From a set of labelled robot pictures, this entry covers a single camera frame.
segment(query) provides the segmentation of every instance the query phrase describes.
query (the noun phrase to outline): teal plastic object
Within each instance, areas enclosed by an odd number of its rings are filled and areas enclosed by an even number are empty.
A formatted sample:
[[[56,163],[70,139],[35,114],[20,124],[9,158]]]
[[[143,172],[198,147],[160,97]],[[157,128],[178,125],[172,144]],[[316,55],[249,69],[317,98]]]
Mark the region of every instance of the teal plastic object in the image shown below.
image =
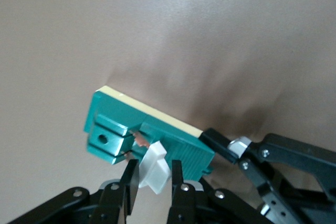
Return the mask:
[[[88,152],[111,164],[124,160],[127,152],[142,160],[147,148],[139,147],[132,135],[140,132],[150,144],[161,142],[170,169],[173,159],[182,161],[184,179],[199,180],[212,171],[215,153],[198,138],[101,91],[93,95],[84,131]]]

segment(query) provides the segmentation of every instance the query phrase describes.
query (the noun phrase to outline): silver screw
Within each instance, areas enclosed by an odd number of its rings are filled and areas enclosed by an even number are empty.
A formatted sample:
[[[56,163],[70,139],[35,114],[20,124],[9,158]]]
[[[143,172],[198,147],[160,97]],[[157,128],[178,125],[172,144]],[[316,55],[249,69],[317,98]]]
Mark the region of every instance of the silver screw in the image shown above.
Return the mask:
[[[182,185],[181,185],[181,189],[184,190],[184,191],[189,191],[189,185],[187,185],[187,184],[182,184]]]
[[[111,186],[111,190],[117,190],[119,189],[119,185],[117,183],[113,183]]]
[[[243,162],[241,164],[241,167],[243,168],[243,170],[247,170],[248,169],[248,162]]]
[[[221,191],[216,191],[215,196],[219,199],[224,199],[225,195]]]
[[[267,150],[267,149],[262,150],[262,151],[261,151],[261,155],[262,155],[263,157],[268,157],[268,156],[269,156],[269,150]]]
[[[79,197],[83,194],[83,192],[81,190],[76,190],[74,193],[73,193],[73,196],[74,197]]]

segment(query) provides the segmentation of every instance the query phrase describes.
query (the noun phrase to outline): yellow strip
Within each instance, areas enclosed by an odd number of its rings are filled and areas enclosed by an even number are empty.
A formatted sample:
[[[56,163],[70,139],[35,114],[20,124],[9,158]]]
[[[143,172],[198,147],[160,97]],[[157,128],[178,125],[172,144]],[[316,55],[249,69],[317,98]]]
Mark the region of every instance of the yellow strip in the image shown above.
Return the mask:
[[[203,131],[195,128],[194,126],[191,126],[190,124],[187,124],[185,122],[182,122],[170,115],[167,115],[157,109],[154,109],[142,102],[137,101],[136,99],[133,99],[123,93],[120,93],[119,91],[110,88],[109,86],[104,86],[101,89],[99,89],[98,91],[107,94],[129,106],[134,107],[137,110],[140,110],[143,113],[146,113],[148,115],[151,115],[165,123],[170,124],[171,126],[174,126],[175,128],[180,129],[181,131],[184,131],[196,138],[199,138],[199,136],[201,135],[201,133]]]

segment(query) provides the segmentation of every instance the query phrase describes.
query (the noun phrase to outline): white connector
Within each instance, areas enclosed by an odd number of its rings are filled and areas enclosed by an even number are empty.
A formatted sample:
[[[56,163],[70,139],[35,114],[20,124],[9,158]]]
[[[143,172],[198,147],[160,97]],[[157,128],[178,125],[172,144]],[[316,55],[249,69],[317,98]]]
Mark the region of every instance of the white connector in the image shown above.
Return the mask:
[[[162,192],[171,177],[171,171],[164,159],[167,151],[160,141],[149,146],[139,165],[139,188],[149,186],[156,194]]]

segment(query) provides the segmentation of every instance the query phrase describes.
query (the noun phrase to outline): beige surface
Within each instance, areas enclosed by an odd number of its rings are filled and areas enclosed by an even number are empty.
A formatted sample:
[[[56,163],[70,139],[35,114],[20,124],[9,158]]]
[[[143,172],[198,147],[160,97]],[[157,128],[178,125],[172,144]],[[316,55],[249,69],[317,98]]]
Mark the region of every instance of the beige surface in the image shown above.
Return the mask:
[[[231,138],[275,132],[336,151],[335,13],[335,0],[0,0],[0,222],[120,177],[125,163],[85,151],[105,84]],[[214,185],[250,195],[214,164]],[[165,223],[169,205],[169,188],[143,189],[129,223]]]

